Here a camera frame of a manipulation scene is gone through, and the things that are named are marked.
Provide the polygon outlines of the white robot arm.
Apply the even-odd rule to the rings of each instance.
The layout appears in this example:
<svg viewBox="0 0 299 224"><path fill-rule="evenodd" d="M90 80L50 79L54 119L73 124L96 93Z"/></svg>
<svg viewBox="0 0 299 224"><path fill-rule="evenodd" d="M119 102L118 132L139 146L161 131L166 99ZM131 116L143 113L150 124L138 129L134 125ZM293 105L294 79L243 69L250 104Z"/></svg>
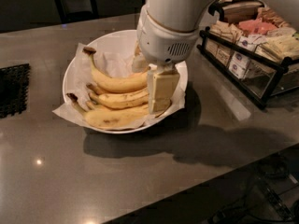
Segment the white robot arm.
<svg viewBox="0 0 299 224"><path fill-rule="evenodd" d="M199 36L202 13L215 0L147 0L136 29L137 44L148 63L149 112L170 105L178 85L176 64L185 61Z"/></svg>

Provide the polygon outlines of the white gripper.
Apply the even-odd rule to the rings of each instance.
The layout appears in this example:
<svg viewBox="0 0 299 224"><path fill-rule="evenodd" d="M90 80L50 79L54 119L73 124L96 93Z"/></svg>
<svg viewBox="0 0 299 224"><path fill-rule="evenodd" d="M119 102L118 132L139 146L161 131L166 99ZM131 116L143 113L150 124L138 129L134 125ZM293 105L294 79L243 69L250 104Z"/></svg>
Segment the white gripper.
<svg viewBox="0 0 299 224"><path fill-rule="evenodd" d="M168 30L155 21L143 6L136 34L138 42L135 42L132 71L141 73L149 70L148 62L165 65L185 61L198 38L198 29L188 33ZM151 114L163 112L170 106L179 79L180 74L175 66L157 66L148 71Z"/></svg>

